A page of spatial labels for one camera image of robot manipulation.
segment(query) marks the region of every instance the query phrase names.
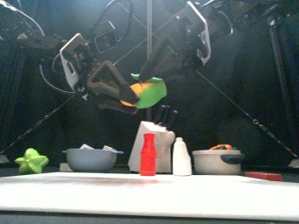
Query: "black backdrop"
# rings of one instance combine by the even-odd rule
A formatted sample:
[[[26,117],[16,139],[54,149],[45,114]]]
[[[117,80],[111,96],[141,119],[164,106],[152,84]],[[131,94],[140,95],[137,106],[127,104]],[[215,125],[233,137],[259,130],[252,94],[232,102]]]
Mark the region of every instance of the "black backdrop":
[[[17,1],[9,1],[18,7]],[[86,35],[108,0],[22,0],[22,11],[34,18],[45,35],[56,33],[69,39],[77,32]],[[127,40],[101,55],[112,62],[133,83],[129,74],[137,74],[145,62],[145,1],[133,0],[135,19]],[[175,33],[173,14],[164,10],[163,1],[153,1],[153,35]],[[124,32],[127,12],[119,5],[107,14],[116,31]],[[297,124],[297,16],[283,26],[284,64],[288,73],[288,94]],[[68,99],[69,95],[50,89],[40,76],[38,65],[26,59],[20,50],[1,42],[1,148],[4,148],[33,124]],[[153,115],[160,104],[179,111],[172,126],[177,137],[183,137],[189,153],[208,149],[215,144],[228,143],[245,154],[244,165],[288,165],[292,156],[260,131],[252,120],[201,78],[209,79],[229,99],[256,118],[275,136],[291,148],[296,147],[287,124],[283,95],[276,73],[273,51],[267,21],[260,21],[244,31],[235,31],[228,37],[212,43],[208,64],[199,72],[167,82],[168,95],[153,106]],[[46,79],[58,88],[68,86],[62,75],[45,67]],[[99,110],[96,104],[76,97],[46,119],[41,126],[6,150],[14,160],[33,147],[57,165],[65,161],[61,151],[88,144],[94,148],[108,145],[124,151],[117,163],[127,164],[140,121],[145,110],[136,115],[113,110]]]

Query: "black cable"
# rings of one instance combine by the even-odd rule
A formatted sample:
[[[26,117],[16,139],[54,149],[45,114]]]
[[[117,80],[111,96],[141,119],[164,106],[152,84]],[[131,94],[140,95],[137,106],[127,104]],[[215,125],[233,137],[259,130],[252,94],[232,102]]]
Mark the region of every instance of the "black cable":
[[[89,32],[89,35],[92,35],[93,31],[96,30],[97,26],[99,26],[99,23],[101,22],[104,16],[107,15],[109,9],[113,7],[115,4],[117,4],[119,2],[121,1],[128,1],[129,3],[129,12],[128,12],[128,21],[127,21],[127,28],[125,28],[125,34],[123,35],[123,37],[117,40],[117,42],[120,43],[125,38],[127,38],[127,35],[129,33],[129,30],[131,30],[131,24],[132,24],[132,17],[133,17],[133,3],[131,0],[112,0],[108,4],[107,4],[107,7],[105,9],[103,10],[103,12],[100,13],[100,16],[97,18],[97,21],[96,23],[93,24],[92,28],[90,28],[90,32]]]

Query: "orange object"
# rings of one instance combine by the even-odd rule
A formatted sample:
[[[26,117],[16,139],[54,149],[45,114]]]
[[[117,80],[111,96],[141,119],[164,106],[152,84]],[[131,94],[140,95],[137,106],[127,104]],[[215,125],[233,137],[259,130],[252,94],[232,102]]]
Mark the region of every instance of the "orange object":
[[[223,146],[225,146],[225,148],[227,148],[227,150],[228,151],[231,151],[232,150],[232,147],[231,147],[231,145],[229,144],[217,144],[216,146],[213,146],[213,147],[211,147],[209,148],[209,151],[213,151],[213,150],[220,150],[220,148],[223,147]]]
[[[253,178],[253,179],[283,181],[283,176],[280,174],[267,173],[260,171],[245,171],[245,177]]]

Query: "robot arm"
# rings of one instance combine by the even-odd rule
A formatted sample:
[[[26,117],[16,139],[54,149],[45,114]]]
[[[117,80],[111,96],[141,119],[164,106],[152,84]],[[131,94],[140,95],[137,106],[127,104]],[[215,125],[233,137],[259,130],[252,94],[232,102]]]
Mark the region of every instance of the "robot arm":
[[[189,69],[196,70],[211,58],[211,42],[215,39],[231,34],[233,28],[249,26],[273,11],[296,13],[297,5],[295,0],[209,0],[203,4],[187,1],[184,8],[175,14],[180,43],[167,35],[157,39],[141,67],[139,81],[164,78],[169,71],[185,74]],[[56,55],[60,55],[69,87],[85,100],[92,98],[101,109],[136,112],[135,107],[125,106],[120,101],[135,106],[140,97],[113,64],[97,59],[90,51],[96,48],[103,53],[117,45],[115,27],[108,21],[97,23],[92,30],[96,33],[96,47],[89,47],[94,43],[86,41],[80,34],[68,42],[56,35],[44,36],[38,25],[4,0],[0,0],[0,25],[1,39],[17,44],[24,53],[41,64],[52,63]]]

